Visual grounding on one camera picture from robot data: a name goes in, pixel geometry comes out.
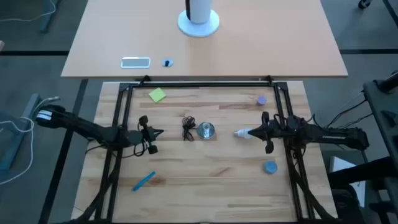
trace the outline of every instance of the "blue button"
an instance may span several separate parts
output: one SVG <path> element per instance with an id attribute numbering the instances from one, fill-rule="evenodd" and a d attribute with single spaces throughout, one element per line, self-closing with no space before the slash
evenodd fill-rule
<path id="1" fill-rule="evenodd" d="M 278 165 L 275 161 L 267 161 L 264 163 L 264 171 L 267 174 L 275 174 L 278 170 Z"/>

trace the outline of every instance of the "wooden tabletop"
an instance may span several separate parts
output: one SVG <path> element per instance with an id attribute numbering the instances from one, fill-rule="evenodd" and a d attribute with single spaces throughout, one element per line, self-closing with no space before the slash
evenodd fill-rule
<path id="1" fill-rule="evenodd" d="M 206 38 L 180 32 L 184 9 L 184 0 L 88 1 L 62 76 L 347 76 L 319 0 L 214 0 L 221 24 Z M 123 57 L 150 57 L 150 68 L 121 69 Z"/>
<path id="2" fill-rule="evenodd" d="M 95 122 L 102 126 L 112 123 L 118 86 L 103 84 L 95 116 Z M 294 113 L 309 118 L 303 83 L 289 82 L 289 89 Z M 134 90 L 129 129 L 136 129 L 138 118 L 146 114 L 150 126 L 165 132 L 155 142 L 157 154 L 146 152 L 142 157 L 122 160 L 114 222 L 296 221 L 282 141 L 275 139 L 274 152 L 266 154 L 259 139 L 233 136 L 239 129 L 258 127 L 263 111 L 277 112 L 272 88 L 164 88 L 167 96 L 160 103 L 149 98 L 152 90 Z M 265 106 L 256 106 L 259 95 L 267 97 Z M 195 117 L 197 124 L 213 123 L 216 137 L 203 141 L 193 130 L 195 141 L 183 141 L 184 116 Z M 124 155 L 131 153 L 132 148 L 124 150 Z M 105 155 L 105 149 L 86 155 L 74 216 L 98 192 Z M 274 175 L 262 170 L 269 160 L 278 165 Z M 308 145 L 304 161 L 310 189 L 336 216 L 318 144 Z M 152 171 L 156 171 L 155 177 L 133 192 L 132 188 Z"/>

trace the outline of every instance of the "blue pen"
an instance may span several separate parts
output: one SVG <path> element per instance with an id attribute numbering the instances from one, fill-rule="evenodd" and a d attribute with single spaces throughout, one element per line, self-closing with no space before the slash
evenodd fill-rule
<path id="1" fill-rule="evenodd" d="M 149 174 L 147 177 L 145 177 L 142 181 L 140 181 L 133 189 L 132 191 L 137 191 L 142 187 L 146 182 L 148 182 L 149 179 L 151 179 L 153 176 L 155 176 L 155 171 L 153 171 L 151 174 Z"/>

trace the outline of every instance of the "white round base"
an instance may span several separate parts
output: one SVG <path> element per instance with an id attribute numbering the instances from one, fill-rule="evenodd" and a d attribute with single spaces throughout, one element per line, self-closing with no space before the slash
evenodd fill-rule
<path id="1" fill-rule="evenodd" d="M 203 24 L 195 24 L 187 17 L 187 11 L 181 12 L 178 17 L 178 27 L 180 30 L 191 37 L 207 37 L 218 30 L 220 18 L 217 12 L 211 10 L 209 21 Z"/>

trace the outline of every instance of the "small card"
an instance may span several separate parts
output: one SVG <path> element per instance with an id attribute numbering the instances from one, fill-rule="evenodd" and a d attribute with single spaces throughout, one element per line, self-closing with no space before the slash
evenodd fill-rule
<path id="1" fill-rule="evenodd" d="M 163 100 L 166 97 L 166 94 L 163 92 L 161 88 L 157 88 L 154 91 L 149 93 L 149 96 L 153 99 L 155 103 Z"/>

